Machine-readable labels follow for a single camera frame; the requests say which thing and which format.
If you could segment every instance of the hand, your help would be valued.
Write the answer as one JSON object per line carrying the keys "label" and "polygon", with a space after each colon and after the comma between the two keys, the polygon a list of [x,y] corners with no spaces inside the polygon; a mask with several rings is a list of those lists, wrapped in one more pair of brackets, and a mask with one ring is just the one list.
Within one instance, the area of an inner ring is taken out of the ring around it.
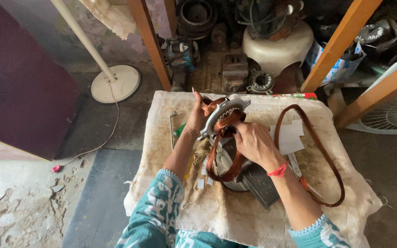
{"label": "hand", "polygon": [[192,107],[191,114],[189,115],[188,122],[186,123],[183,132],[193,135],[195,138],[200,136],[200,131],[203,129],[205,120],[205,112],[201,109],[201,95],[194,91],[192,88],[192,93],[196,97],[196,102],[194,107]]}
{"label": "hand", "polygon": [[267,127],[241,121],[232,126],[237,129],[237,149],[247,159],[262,166],[266,172],[272,173],[287,162],[273,144]]}

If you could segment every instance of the fan stand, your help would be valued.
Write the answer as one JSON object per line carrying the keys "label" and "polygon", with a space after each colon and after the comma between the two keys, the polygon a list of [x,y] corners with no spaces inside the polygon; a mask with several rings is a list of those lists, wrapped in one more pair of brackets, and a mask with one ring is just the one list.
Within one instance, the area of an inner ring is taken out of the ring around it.
{"label": "fan stand", "polygon": [[114,103],[130,98],[139,89],[141,83],[139,72],[129,65],[108,67],[63,1],[50,1],[56,9],[58,9],[64,20],[68,23],[102,70],[91,84],[91,94],[93,98],[101,103]]}

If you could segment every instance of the red thread bracelet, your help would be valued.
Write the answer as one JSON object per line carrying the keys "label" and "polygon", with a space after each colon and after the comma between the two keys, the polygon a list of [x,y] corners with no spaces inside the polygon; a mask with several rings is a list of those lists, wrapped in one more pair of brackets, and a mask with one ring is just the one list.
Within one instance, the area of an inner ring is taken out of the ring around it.
{"label": "red thread bracelet", "polygon": [[281,166],[279,169],[277,169],[276,171],[272,172],[272,173],[267,173],[267,175],[269,177],[271,176],[277,176],[279,178],[282,178],[284,175],[284,171],[286,170],[287,165],[289,165],[289,162],[285,163],[283,166]]}

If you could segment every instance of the black mat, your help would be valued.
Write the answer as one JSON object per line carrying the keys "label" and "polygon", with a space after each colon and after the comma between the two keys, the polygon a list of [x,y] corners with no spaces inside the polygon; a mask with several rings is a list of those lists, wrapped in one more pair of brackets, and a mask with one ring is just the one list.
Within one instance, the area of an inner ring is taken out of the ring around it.
{"label": "black mat", "polygon": [[129,217],[124,198],[139,168],[141,150],[99,149],[62,248],[114,247]]}

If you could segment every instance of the person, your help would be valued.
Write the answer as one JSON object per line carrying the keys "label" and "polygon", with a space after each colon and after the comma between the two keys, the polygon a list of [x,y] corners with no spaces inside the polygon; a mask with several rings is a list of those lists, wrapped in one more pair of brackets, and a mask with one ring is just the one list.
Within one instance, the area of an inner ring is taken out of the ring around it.
{"label": "person", "polygon": [[[204,122],[204,112],[200,107],[201,95],[194,92],[194,89],[193,94],[196,101],[188,122],[174,150],[139,200],[116,248],[247,247],[208,232],[179,230],[176,234],[176,219],[184,194],[182,181],[192,147]],[[237,129],[237,149],[266,172],[271,173],[286,163],[274,146],[267,127],[241,121],[233,126]],[[289,218],[289,232],[298,247],[350,247],[347,239],[323,214],[320,206],[312,200],[291,171],[285,172],[281,178],[271,178]]]}

